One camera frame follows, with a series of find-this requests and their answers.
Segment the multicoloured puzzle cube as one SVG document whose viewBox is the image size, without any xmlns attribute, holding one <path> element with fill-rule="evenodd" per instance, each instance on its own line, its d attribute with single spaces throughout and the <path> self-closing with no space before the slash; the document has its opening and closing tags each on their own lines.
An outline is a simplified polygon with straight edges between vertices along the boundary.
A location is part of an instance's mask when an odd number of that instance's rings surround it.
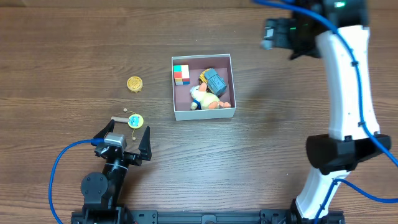
<svg viewBox="0 0 398 224">
<path fill-rule="evenodd" d="M 188 65 L 174 65 L 174 82 L 176 85 L 188 85 L 190 83 L 190 72 Z"/>
</svg>

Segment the yellow and grey toy truck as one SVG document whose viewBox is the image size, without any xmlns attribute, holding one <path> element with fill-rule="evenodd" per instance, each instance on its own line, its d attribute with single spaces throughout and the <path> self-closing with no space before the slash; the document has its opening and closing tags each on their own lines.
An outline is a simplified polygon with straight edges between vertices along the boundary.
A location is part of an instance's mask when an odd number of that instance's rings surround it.
<svg viewBox="0 0 398 224">
<path fill-rule="evenodd" d="M 207 92 L 216 96 L 221 96 L 226 92 L 227 85 L 223 78 L 221 78 L 214 68 L 208 68 L 201 72 L 198 78 L 200 84 L 206 83 Z"/>
</svg>

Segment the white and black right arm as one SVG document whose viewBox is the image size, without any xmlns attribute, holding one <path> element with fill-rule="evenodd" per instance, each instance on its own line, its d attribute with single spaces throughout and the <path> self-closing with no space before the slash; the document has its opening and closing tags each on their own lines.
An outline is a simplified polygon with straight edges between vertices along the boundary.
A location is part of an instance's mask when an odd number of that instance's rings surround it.
<svg viewBox="0 0 398 224">
<path fill-rule="evenodd" d="M 309 136 L 311 168 L 301 193 L 286 213 L 286 223 L 343 223 L 329 209 L 338 187 L 359 163 L 391 155 L 391 139 L 382 134 L 374 112 L 368 69 L 370 27 L 365 1 L 281 1 L 290 18 L 268 19 L 267 49 L 290 49 L 291 59 L 321 58 L 330 99 L 326 134 Z"/>
</svg>

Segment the yellow round ridged toy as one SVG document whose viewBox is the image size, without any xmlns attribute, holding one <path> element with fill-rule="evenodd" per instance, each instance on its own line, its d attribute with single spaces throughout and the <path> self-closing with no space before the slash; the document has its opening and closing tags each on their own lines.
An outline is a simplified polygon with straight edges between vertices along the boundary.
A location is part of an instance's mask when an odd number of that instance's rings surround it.
<svg viewBox="0 0 398 224">
<path fill-rule="evenodd" d="M 138 76 L 130 77 L 126 82 L 127 88 L 134 93 L 137 93 L 143 88 L 143 81 Z"/>
</svg>

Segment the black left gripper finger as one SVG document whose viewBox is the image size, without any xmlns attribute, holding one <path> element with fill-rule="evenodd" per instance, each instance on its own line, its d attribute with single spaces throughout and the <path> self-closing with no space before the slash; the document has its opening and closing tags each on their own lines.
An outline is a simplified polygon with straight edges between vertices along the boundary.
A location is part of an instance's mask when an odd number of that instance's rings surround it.
<svg viewBox="0 0 398 224">
<path fill-rule="evenodd" d="M 111 120 L 93 139 L 104 139 L 108 133 L 112 133 L 114 130 L 115 120 Z"/>
<path fill-rule="evenodd" d="M 141 160 L 150 161 L 152 159 L 152 150 L 150 146 L 150 127 L 147 126 L 144 135 L 138 147 Z"/>
</svg>

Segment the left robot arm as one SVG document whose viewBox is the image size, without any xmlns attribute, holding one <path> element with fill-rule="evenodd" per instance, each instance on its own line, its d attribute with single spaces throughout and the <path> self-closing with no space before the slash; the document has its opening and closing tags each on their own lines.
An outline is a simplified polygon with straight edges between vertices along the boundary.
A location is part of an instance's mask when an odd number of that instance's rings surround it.
<svg viewBox="0 0 398 224">
<path fill-rule="evenodd" d="M 140 141 L 139 153 L 126 150 L 126 138 L 113 132 L 115 120 L 111 120 L 93 138 L 95 156 L 105 160 L 102 172 L 92 172 L 81 182 L 84 204 L 80 213 L 72 213 L 72 224 L 83 223 L 136 223 L 127 206 L 118 203 L 129 166 L 141 166 L 150 161 L 150 127 L 146 127 Z"/>
</svg>

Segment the cream plush animal toy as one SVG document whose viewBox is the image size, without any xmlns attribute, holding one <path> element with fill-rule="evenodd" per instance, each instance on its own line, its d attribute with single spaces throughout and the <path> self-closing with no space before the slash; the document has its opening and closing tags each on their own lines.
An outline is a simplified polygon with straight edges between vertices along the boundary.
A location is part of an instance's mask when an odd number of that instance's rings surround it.
<svg viewBox="0 0 398 224">
<path fill-rule="evenodd" d="M 221 101 L 215 94 L 207 92 L 207 84 L 205 82 L 200 85 L 193 86 L 190 89 L 193 101 L 190 109 L 193 110 L 215 110 L 221 108 L 230 108 L 231 104 Z"/>
</svg>

